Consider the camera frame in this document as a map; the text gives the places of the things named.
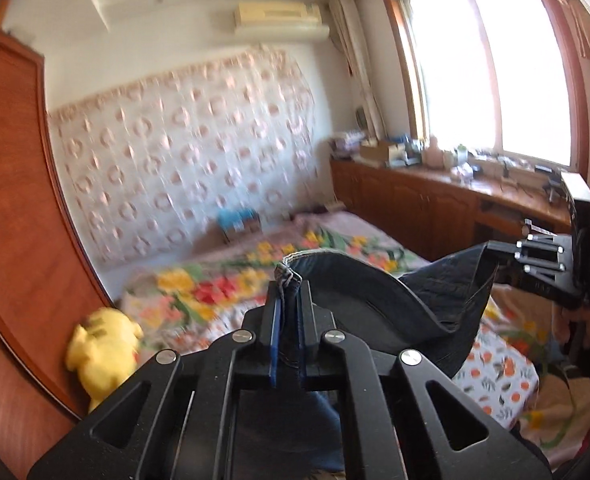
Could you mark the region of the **person's right hand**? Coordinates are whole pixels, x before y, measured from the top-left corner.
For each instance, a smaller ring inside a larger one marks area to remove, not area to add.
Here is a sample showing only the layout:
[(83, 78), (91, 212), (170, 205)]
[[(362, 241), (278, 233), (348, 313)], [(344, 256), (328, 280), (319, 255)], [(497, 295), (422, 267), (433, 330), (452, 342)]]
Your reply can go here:
[(565, 356), (570, 356), (572, 349), (578, 353), (590, 351), (590, 308), (581, 307), (571, 311), (554, 306), (552, 330)]

